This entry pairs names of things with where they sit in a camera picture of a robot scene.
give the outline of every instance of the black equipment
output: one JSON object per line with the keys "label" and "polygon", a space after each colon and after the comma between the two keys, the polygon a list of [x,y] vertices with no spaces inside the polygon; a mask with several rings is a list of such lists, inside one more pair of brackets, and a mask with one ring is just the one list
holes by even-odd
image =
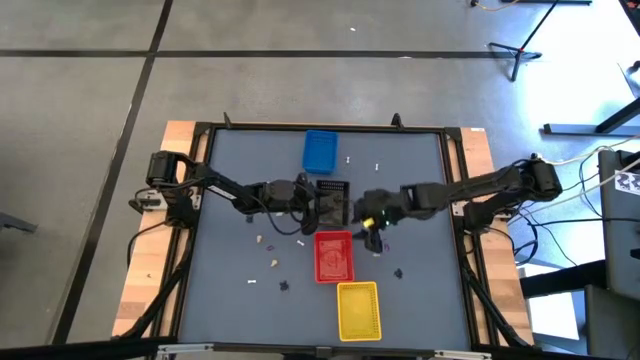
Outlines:
{"label": "black equipment", "polygon": [[[178,164],[185,166],[185,181],[178,183]],[[195,225],[198,211],[191,201],[192,187],[203,186],[231,202],[240,213],[302,213],[300,221],[304,235],[313,234],[320,215],[319,198],[326,196],[317,191],[305,173],[295,181],[275,180],[251,185],[240,185],[211,169],[196,163],[184,154],[159,151],[151,155],[147,172],[147,185],[158,189],[167,202],[167,221],[171,226],[188,229]]]}
{"label": "black equipment", "polygon": [[464,229],[483,232],[493,218],[525,201],[551,201],[562,193],[553,165],[544,161],[521,160],[496,172],[451,184],[420,183],[404,185],[399,192],[383,189],[365,191],[354,205],[353,222],[362,222],[357,237],[365,247],[382,252],[379,230],[396,225],[404,218],[427,220],[451,203],[495,194],[484,202],[468,202],[463,207]]}

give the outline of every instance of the red basket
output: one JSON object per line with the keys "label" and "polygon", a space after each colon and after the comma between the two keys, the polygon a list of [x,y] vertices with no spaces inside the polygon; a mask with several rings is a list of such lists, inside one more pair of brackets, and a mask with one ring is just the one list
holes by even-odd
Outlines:
{"label": "red basket", "polygon": [[315,235],[314,249],[317,283],[354,280],[350,231],[319,231]]}

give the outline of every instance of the sticker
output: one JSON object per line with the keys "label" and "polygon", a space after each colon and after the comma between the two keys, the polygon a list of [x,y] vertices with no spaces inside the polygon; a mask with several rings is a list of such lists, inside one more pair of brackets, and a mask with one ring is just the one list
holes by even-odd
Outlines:
{"label": "sticker", "polygon": [[215,192],[216,194],[218,194],[220,196],[226,197],[229,200],[235,200],[236,199],[235,196],[229,194],[228,192],[226,192],[226,191],[224,191],[224,190],[222,190],[222,189],[220,189],[218,187],[215,187],[214,185],[209,186],[209,190]]}
{"label": "sticker", "polygon": [[613,179],[616,190],[629,194],[640,195],[640,175],[616,170]]}

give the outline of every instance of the yellow basket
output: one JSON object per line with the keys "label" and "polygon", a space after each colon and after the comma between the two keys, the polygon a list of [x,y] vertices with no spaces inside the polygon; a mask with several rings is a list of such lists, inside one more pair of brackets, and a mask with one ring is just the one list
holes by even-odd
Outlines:
{"label": "yellow basket", "polygon": [[380,341],[380,309],[375,282],[338,284],[340,341]]}

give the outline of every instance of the concrete floor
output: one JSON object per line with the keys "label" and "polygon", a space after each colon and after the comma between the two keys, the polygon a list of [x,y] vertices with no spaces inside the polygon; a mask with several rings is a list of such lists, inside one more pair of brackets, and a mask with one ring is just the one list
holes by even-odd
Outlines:
{"label": "concrete floor", "polygon": [[[146,50],[162,4],[4,1],[0,49]],[[520,45],[547,8],[519,4],[490,13],[466,0],[175,0],[160,47],[486,51],[489,41]],[[399,112],[408,125],[486,128],[496,166],[531,152],[566,159],[614,141],[543,137],[541,124],[595,123],[630,102],[618,64],[640,58],[639,45],[618,1],[594,0],[558,6],[530,44],[544,57],[523,66],[516,83],[505,76],[512,62],[493,59],[157,59],[70,340],[110,335],[126,242],[140,219],[127,200],[144,185],[167,120],[221,120],[227,111],[236,121],[387,124]],[[0,347],[46,341],[142,62],[0,58],[0,186],[10,190],[0,193],[0,211],[40,224],[35,235],[0,232]],[[558,169],[565,186],[578,181],[576,165]],[[595,171],[594,161],[585,173]],[[590,213],[573,201],[537,218],[567,216]],[[517,243],[530,240],[522,222],[511,230]],[[604,256],[599,224],[553,230],[574,261]],[[544,232],[540,241],[537,261],[570,265]]]}

